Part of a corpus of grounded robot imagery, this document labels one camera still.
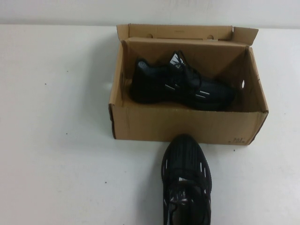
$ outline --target white surface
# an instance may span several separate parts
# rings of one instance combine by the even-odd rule
[[[0,23],[300,28],[299,0],[0,0]]]
[[[0,224],[162,224],[168,143],[111,134],[116,29],[2,25],[0,40]],[[258,33],[270,114],[255,141],[201,144],[212,225],[300,224],[299,40],[300,30]]]

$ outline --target sneaker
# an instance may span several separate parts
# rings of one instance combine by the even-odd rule
[[[136,61],[130,87],[138,103],[174,101],[197,110],[218,111],[235,98],[235,89],[199,74],[181,51],[174,52],[166,66],[152,67],[145,59]]]
[[[161,177],[164,225],[210,225],[210,168],[191,136],[179,135],[170,143]]]

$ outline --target white table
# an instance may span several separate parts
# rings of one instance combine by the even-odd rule
[[[1,225],[162,224],[168,143],[111,133],[118,44],[115,27],[0,25]],[[253,49],[270,113],[250,146],[201,144],[211,224],[298,225],[300,30]]]

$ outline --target shoe upper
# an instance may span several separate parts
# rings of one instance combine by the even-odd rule
[[[147,92],[156,92],[167,99],[188,99],[202,103],[229,105],[236,91],[230,86],[205,77],[190,67],[182,52],[174,52],[166,66],[151,67],[146,60],[138,60],[133,85]]]
[[[176,137],[162,162],[164,225],[209,225],[211,175],[199,144]]]

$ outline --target shoe box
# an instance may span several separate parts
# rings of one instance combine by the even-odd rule
[[[257,29],[124,24],[117,32],[120,46],[108,105],[114,138],[171,141],[186,133],[199,143],[236,145],[255,139],[269,113],[251,48]],[[198,111],[173,102],[139,104],[130,98],[136,60],[165,65],[177,50],[203,76],[238,90],[228,108]]]

